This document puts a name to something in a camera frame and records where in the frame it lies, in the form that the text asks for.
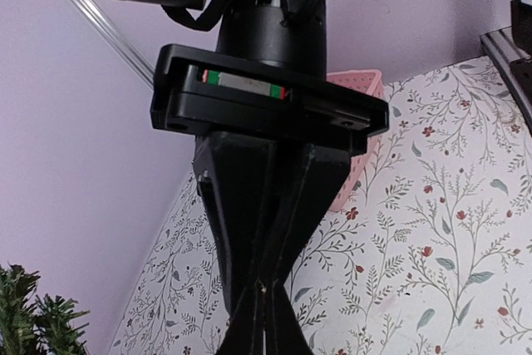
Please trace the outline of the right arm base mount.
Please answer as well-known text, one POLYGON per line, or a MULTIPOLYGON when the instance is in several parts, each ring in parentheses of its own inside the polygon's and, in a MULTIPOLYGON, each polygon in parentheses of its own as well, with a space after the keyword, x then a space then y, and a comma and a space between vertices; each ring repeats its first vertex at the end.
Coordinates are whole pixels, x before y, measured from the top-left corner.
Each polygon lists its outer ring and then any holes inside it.
POLYGON ((511 36, 522 57, 531 58, 531 5, 523 0, 511 0, 511 36))

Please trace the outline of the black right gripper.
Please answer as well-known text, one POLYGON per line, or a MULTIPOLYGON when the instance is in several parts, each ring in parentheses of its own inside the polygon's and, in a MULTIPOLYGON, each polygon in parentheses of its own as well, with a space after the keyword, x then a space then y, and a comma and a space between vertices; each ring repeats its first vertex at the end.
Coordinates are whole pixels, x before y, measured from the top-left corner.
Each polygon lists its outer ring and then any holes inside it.
POLYGON ((257 137, 316 144, 300 146, 281 164, 280 201, 265 245, 269 288, 284 283, 342 187, 348 152, 361 153, 368 138, 388 130, 389 106, 314 76, 176 44, 160 49, 153 83, 153 127, 203 136, 195 143, 193 171, 214 236, 224 305, 234 314, 249 280, 277 152, 273 141, 257 137), (288 93, 276 98, 215 85, 203 80, 205 71, 266 81, 288 93))

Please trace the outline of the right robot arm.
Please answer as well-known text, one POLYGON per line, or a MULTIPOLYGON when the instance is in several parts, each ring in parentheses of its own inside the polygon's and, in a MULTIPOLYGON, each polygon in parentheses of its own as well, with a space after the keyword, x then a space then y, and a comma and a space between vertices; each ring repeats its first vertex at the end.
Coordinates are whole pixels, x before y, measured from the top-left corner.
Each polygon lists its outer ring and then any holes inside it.
POLYGON ((352 158, 387 128, 387 103, 327 81, 327 0, 120 1, 219 29, 213 51, 160 49, 151 123, 195 138, 229 315, 288 312, 286 278, 352 158))

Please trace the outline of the small green christmas tree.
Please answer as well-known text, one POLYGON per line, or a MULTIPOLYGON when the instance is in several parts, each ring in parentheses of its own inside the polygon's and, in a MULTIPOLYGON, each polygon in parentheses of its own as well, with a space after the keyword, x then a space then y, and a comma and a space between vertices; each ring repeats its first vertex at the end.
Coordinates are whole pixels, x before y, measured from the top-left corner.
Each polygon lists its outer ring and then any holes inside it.
POLYGON ((40 278, 19 264, 1 268, 1 353, 86 354, 87 325, 74 321, 88 312, 72 298, 39 296, 40 278))

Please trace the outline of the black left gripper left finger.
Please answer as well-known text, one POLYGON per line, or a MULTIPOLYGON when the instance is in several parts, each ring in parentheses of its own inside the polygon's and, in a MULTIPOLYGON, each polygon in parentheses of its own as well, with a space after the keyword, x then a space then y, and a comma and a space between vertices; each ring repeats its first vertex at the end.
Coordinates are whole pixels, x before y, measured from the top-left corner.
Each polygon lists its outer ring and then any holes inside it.
POLYGON ((264 285, 260 280, 256 280, 244 289, 217 354, 259 355, 264 353, 263 289, 264 285))

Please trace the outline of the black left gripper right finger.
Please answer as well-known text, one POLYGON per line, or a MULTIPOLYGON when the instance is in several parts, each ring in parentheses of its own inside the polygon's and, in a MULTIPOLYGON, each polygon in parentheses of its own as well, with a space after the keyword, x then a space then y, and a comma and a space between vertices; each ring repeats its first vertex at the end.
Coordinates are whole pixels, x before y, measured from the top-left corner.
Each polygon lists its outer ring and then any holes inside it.
POLYGON ((287 292, 279 280, 275 280, 266 291, 264 316, 266 354, 312 355, 287 292))

